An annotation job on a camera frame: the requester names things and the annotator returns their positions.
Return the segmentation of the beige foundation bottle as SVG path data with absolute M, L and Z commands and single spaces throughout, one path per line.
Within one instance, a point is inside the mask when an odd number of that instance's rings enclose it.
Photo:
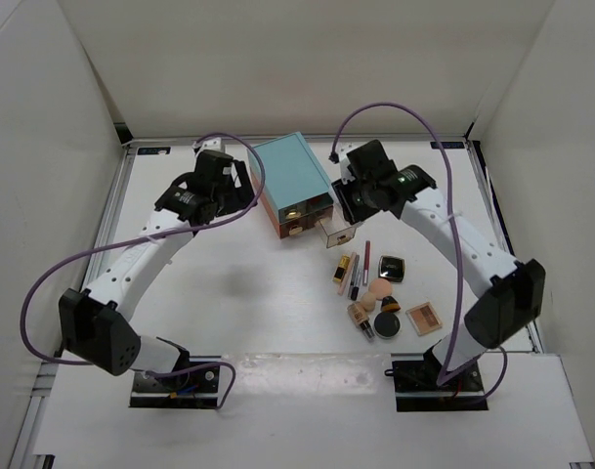
M 366 340 L 372 342 L 374 340 L 374 331 L 364 307 L 360 303 L 354 302 L 348 306 L 347 313 L 355 327 L 362 333 Z

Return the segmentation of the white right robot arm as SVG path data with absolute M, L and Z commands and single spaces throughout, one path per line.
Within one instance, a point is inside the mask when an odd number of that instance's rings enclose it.
M 455 304 L 449 335 L 424 355 L 423 378 L 434 390 L 450 387 L 459 373 L 494 350 L 540 314 L 546 272 L 531 259 L 518 260 L 488 241 L 421 167 L 403 169 L 372 140 L 333 156 L 340 178 L 332 189 L 345 220 L 360 224 L 380 212 L 394 215 L 423 235 L 456 269 L 458 285 L 477 300 L 467 311 Z

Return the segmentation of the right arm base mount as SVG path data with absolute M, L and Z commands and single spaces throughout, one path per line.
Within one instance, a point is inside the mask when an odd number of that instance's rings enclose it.
M 393 361 L 384 371 L 394 384 L 397 412 L 486 411 L 489 409 L 479 367 L 473 364 L 442 387 L 424 361 Z

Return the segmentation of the teal and orange drawer box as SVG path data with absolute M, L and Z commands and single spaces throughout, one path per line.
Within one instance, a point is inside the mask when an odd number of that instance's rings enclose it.
M 252 185 L 263 190 L 261 201 L 279 238 L 332 215 L 330 180 L 301 133 L 255 146 L 248 160 Z

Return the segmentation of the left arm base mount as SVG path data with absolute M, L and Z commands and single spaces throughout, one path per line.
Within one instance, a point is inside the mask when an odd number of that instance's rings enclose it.
M 185 368 L 203 369 L 169 378 L 136 372 L 131 386 L 130 408 L 215 409 L 219 403 L 221 371 L 213 359 L 189 359 Z

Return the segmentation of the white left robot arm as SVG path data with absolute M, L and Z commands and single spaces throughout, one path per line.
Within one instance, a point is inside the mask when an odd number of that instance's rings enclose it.
M 64 348 L 113 376 L 144 372 L 171 391 L 190 379 L 189 352 L 166 339 L 138 334 L 130 321 L 161 271 L 200 228 L 242 213 L 255 194 L 246 165 L 213 149 L 196 157 L 158 198 L 140 233 L 115 261 L 81 291 L 59 301 Z

